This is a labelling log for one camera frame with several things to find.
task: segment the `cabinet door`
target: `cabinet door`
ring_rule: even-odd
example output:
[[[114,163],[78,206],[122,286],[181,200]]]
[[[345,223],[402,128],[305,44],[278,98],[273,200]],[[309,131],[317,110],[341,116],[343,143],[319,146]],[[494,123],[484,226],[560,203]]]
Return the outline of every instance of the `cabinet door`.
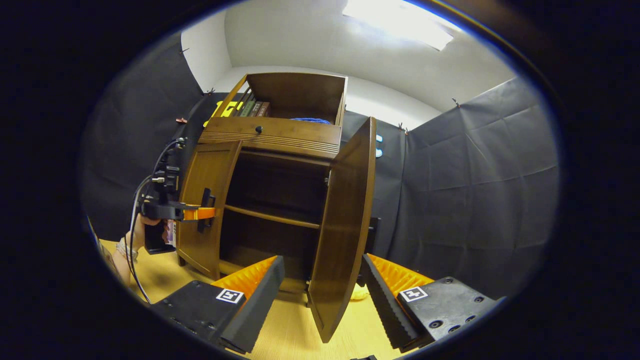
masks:
[[[376,119],[369,118],[332,161],[308,299],[320,338],[333,336],[349,304],[369,230]]]
[[[178,222],[176,231],[178,256],[214,280],[220,278],[222,216],[241,146],[241,141],[197,145],[180,193],[180,201],[187,204],[199,205],[205,188],[216,197],[216,217],[211,227],[200,233],[197,222]]]

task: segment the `book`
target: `book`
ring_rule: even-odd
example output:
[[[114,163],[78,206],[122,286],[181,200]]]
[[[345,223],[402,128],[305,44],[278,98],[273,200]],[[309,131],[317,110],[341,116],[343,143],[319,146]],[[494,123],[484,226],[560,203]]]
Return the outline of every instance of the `book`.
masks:
[[[269,116],[269,115],[267,115],[267,111],[268,110],[269,110],[269,102],[268,101],[264,101],[262,103],[262,105],[260,106],[260,110],[258,110],[258,114],[256,116],[260,116],[260,117]]]
[[[253,105],[255,105],[255,101],[254,100],[247,101],[247,103],[242,108],[242,112],[240,113],[240,116],[242,116],[242,117],[249,116],[249,113],[253,110]]]
[[[258,114],[258,110],[260,110],[261,106],[262,106],[262,101],[256,101],[255,105],[253,105],[253,109],[249,113],[249,116],[256,116],[256,114]]]

